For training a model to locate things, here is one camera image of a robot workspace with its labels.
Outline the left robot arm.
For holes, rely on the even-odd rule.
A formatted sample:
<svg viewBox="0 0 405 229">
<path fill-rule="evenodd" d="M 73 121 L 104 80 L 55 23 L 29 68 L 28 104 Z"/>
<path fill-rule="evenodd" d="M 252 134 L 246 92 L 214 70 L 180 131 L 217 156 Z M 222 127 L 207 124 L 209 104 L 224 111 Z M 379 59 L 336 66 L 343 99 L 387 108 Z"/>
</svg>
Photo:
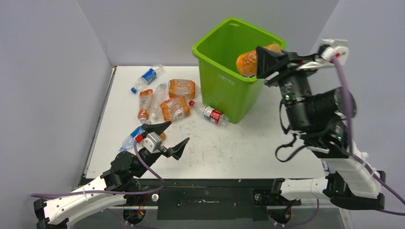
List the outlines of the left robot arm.
<svg viewBox="0 0 405 229">
<path fill-rule="evenodd" d="M 165 147 L 161 134 L 171 122 L 145 123 L 134 131 L 130 142 L 135 150 L 122 149 L 110 169 L 70 193 L 32 194 L 38 229 L 67 229 L 78 221 L 115 206 L 134 206 L 156 196 L 165 182 L 151 166 L 160 156 L 179 160 L 189 138 Z"/>
</svg>

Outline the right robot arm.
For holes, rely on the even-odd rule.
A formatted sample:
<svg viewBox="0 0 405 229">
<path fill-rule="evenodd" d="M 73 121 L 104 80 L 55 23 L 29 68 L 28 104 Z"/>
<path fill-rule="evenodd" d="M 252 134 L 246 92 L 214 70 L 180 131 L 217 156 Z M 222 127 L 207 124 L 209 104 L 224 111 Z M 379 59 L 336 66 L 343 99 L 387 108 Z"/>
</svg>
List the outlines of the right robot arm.
<svg viewBox="0 0 405 229">
<path fill-rule="evenodd" d="M 270 198 L 276 204 L 287 200 L 323 199 L 349 210 L 383 210 L 381 182 L 383 171 L 375 171 L 365 160 L 344 123 L 356 115 L 353 96 L 342 87 L 313 94 L 308 78 L 319 69 L 332 67 L 330 56 L 343 58 L 347 50 L 323 45 L 318 53 L 299 56 L 295 52 L 256 49 L 258 78 L 266 86 L 277 86 L 286 109 L 293 137 L 303 141 L 303 148 L 331 165 L 335 172 L 320 178 L 274 181 Z"/>
</svg>

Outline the crushed blue label bottle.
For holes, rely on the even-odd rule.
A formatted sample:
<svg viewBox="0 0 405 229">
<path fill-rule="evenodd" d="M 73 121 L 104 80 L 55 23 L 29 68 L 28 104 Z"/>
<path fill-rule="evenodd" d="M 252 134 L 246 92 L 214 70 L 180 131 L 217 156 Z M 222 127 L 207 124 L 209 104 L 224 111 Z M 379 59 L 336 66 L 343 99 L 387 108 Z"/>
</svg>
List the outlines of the crushed blue label bottle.
<svg viewBox="0 0 405 229">
<path fill-rule="evenodd" d="M 144 129 L 141 126 L 138 126 L 133 132 L 131 132 L 122 142 L 122 146 L 119 149 L 119 152 L 129 151 L 133 148 L 135 143 L 135 137 L 142 134 Z"/>
</svg>

